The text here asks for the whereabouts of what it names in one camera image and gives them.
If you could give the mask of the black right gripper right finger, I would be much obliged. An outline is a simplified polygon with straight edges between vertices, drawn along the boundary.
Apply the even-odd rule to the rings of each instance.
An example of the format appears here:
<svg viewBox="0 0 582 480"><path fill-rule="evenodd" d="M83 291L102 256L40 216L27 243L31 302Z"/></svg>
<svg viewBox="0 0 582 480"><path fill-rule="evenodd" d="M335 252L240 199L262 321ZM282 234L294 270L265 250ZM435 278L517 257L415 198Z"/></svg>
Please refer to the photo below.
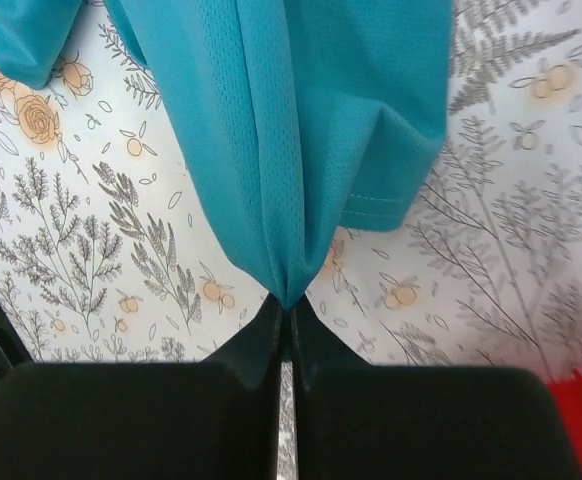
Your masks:
<svg viewBox="0 0 582 480"><path fill-rule="evenodd" d="M302 479L580 479L557 406L509 367L374 366L290 314Z"/></svg>

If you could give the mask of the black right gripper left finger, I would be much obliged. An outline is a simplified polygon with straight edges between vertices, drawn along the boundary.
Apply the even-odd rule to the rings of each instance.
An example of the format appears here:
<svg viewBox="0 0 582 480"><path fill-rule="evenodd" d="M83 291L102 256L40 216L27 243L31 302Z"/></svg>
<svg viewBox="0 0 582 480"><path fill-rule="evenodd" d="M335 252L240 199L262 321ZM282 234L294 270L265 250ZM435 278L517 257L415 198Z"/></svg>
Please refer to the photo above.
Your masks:
<svg viewBox="0 0 582 480"><path fill-rule="evenodd" d="M284 313L195 362L24 363L0 382L0 479L272 479Z"/></svg>

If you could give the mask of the teal t shirt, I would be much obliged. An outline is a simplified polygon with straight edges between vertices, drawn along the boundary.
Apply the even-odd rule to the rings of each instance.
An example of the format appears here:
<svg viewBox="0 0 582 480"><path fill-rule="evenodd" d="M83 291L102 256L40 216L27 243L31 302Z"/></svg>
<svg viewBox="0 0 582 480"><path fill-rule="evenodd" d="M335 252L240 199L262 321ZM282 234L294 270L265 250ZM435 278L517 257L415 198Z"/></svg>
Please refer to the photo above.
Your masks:
<svg viewBox="0 0 582 480"><path fill-rule="evenodd" d="M446 136L449 1L110 1L229 260L293 307L398 228Z"/></svg>

